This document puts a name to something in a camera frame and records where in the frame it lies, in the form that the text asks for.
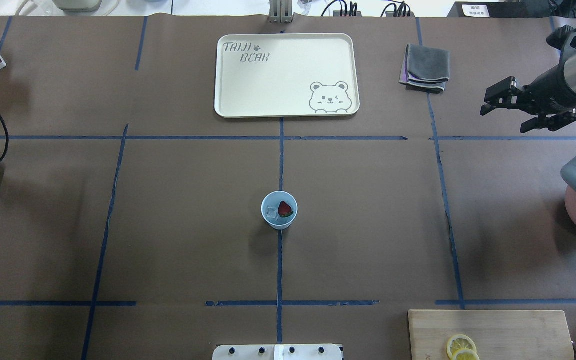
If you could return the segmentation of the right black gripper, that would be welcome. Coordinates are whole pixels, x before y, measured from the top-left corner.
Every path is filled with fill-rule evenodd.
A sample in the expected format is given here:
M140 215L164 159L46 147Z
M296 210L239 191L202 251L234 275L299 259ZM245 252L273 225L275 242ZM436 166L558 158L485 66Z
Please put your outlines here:
M480 116L497 109L520 110L521 96L528 98L528 114L519 132L547 129L557 132L576 122L576 27L563 25L546 37L546 43L559 50L558 64L542 73L525 88L509 76L486 89ZM561 113L552 116L545 113Z

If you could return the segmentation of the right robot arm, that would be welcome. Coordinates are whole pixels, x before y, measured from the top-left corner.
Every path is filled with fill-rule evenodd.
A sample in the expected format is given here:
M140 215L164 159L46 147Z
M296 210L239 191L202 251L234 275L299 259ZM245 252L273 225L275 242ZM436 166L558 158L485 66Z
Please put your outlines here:
M548 35L547 44L559 50L558 64L528 85L509 76L490 86L480 115L496 109L519 110L531 115L520 132L547 129L557 132L576 122L576 28L563 25ZM576 192L576 157L562 167L560 175Z

